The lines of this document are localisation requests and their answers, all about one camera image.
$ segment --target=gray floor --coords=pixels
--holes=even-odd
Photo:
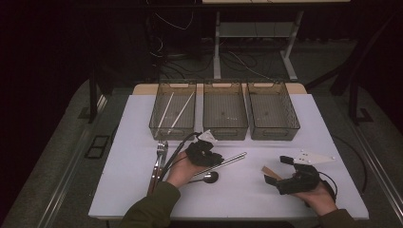
[[[206,54],[201,61],[173,60],[173,64],[167,64],[169,67],[162,67],[162,78],[212,78],[212,64],[208,65],[212,58],[209,41],[205,41],[205,45]],[[271,40],[246,44],[224,41],[221,45],[221,77],[244,79],[261,77],[258,74],[262,74],[267,77],[286,78],[285,68],[278,55],[278,49],[283,45],[281,41]],[[354,46],[353,41],[296,43],[291,61],[298,81],[302,84],[309,83],[337,67],[349,56]],[[240,64],[234,54],[242,59],[243,64]],[[246,69],[244,65],[258,74]],[[312,89],[310,93],[314,95],[357,189],[360,190],[364,184],[364,173],[353,149],[366,161],[366,150],[370,148],[383,165],[396,191],[403,192],[403,140],[400,132],[364,89],[359,91],[358,105],[360,108],[366,108],[374,121],[361,123],[359,127],[351,124],[346,115],[348,94],[341,97],[331,96],[331,84],[332,80],[329,80]],[[86,119],[78,119],[82,109],[88,106],[88,84],[83,84],[77,90],[63,120],[2,227],[106,227],[105,221],[90,218],[87,213],[107,159],[108,149],[113,143],[114,130],[122,117],[130,91],[131,88],[115,89],[111,96],[100,103],[100,115],[95,122],[88,124]],[[106,152],[99,160],[85,159],[84,154],[97,135],[109,136]],[[382,180],[369,164],[366,164],[366,167],[368,183],[362,198],[370,212],[370,220],[360,223],[364,227],[402,227],[391,206],[390,198],[382,187]],[[315,220],[291,222],[298,228],[317,225]],[[118,223],[119,221],[111,221],[110,227],[117,227]]]

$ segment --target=green sleeve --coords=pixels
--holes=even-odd
[[[120,228],[166,227],[180,191],[168,182],[160,182],[154,193],[136,202],[126,212]]]
[[[319,223],[323,228],[356,228],[356,221],[345,209],[335,210],[319,217]]]

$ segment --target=wire mesh tray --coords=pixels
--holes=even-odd
[[[252,140],[291,141],[300,129],[284,82],[248,82],[246,102]]]
[[[196,80],[160,80],[149,123],[154,140],[181,141],[194,132],[196,87]]]
[[[248,119],[240,80],[204,80],[203,129],[220,141],[245,139]]]

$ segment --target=serving spoon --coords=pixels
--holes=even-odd
[[[204,181],[206,183],[214,183],[219,179],[219,173],[216,171],[206,173],[204,177],[200,180],[192,180],[189,183],[197,182],[197,181]]]

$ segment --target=hand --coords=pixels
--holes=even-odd
[[[324,216],[337,210],[332,196],[322,182],[320,182],[314,190],[295,193],[292,195],[307,202],[319,216]]]
[[[184,152],[179,153],[172,164],[166,181],[177,188],[187,184],[196,173],[207,168],[194,165]]]

